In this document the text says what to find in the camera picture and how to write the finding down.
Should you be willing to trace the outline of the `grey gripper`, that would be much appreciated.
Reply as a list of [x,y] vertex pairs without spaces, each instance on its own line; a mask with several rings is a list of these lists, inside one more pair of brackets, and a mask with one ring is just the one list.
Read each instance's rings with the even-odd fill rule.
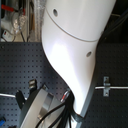
[[54,121],[56,121],[56,124],[52,128],[57,128],[64,107],[60,107],[49,114],[39,126],[37,124],[49,111],[59,105],[61,105],[61,102],[44,89],[32,92],[21,110],[19,128],[48,128]]

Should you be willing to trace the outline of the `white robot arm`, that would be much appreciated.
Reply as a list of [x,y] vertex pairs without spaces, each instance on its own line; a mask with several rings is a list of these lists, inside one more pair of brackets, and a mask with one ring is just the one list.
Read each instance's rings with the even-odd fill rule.
[[70,88],[65,102],[43,89],[28,97],[19,128],[80,128],[97,79],[96,48],[116,0],[46,0],[42,46]]

